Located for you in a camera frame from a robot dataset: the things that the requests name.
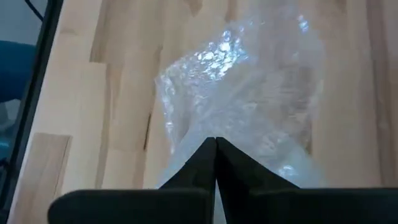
black edge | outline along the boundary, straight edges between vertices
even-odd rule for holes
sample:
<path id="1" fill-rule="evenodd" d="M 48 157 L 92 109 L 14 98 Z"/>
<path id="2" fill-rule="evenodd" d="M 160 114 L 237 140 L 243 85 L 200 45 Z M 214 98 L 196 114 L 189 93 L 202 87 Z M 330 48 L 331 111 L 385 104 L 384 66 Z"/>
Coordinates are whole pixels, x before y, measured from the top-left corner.
<path id="1" fill-rule="evenodd" d="M 52 44 L 57 30 L 58 20 L 63 0 L 49 0 L 45 11 L 44 21 L 36 45 L 36 56 L 32 76 L 25 89 L 25 96 L 16 121 L 16 129 L 11 142 L 11 154 L 7 158 L 10 169 L 0 178 L 0 207 L 2 211 L 9 211 L 14 196 L 17 180 L 21 171 L 22 161 L 29 139 L 37 102 L 49 61 Z"/>

blue chair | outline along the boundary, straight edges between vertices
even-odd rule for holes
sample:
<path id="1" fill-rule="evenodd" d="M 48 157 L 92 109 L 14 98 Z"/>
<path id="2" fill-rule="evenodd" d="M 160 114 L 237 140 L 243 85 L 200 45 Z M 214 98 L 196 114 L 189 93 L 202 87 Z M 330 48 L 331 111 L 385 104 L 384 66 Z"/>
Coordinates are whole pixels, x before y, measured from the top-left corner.
<path id="1" fill-rule="evenodd" d="M 0 103 L 22 99 L 34 58 L 35 46 L 0 41 Z"/>

bubble wrap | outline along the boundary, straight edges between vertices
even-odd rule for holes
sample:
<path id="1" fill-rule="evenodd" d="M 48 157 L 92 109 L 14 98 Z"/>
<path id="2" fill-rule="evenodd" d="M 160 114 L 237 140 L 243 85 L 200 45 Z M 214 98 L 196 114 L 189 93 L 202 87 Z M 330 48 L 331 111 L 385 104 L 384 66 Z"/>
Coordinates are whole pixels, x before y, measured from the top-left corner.
<path id="1" fill-rule="evenodd" d="M 299 187 L 325 185 L 305 148 L 322 90 L 324 52 L 294 1 L 226 29 L 157 79 L 172 157 L 160 185 L 207 137 L 224 137 Z"/>

wood grain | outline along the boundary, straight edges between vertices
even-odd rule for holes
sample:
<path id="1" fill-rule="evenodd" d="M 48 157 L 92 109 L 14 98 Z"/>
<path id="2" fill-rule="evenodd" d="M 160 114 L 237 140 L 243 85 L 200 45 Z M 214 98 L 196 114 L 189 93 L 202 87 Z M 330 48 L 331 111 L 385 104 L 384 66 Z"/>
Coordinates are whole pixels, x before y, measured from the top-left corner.
<path id="1" fill-rule="evenodd" d="M 295 3 L 326 54 L 313 158 L 331 187 L 395 185 L 398 4 Z M 154 78 L 227 23 L 272 6 L 262 0 L 65 0 L 10 220 L 25 211 L 18 204 L 26 197 L 24 181 L 41 169 L 28 169 L 38 157 L 34 133 L 73 138 L 58 168 L 57 195 L 155 187 L 170 145 Z"/>
<path id="2" fill-rule="evenodd" d="M 46 223 L 47 210 L 54 200 L 62 161 L 70 136 L 35 133 L 26 165 L 26 178 L 20 182 L 20 197 L 9 223 Z"/>

white wall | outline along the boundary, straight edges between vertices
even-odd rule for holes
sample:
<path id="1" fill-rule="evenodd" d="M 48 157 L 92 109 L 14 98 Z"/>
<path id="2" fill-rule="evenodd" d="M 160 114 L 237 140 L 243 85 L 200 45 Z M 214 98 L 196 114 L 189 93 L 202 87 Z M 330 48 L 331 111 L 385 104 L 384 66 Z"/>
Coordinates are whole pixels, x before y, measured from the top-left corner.
<path id="1" fill-rule="evenodd" d="M 44 15 L 47 0 L 31 0 Z M 0 0 L 0 40 L 36 44 L 41 21 L 24 0 Z"/>

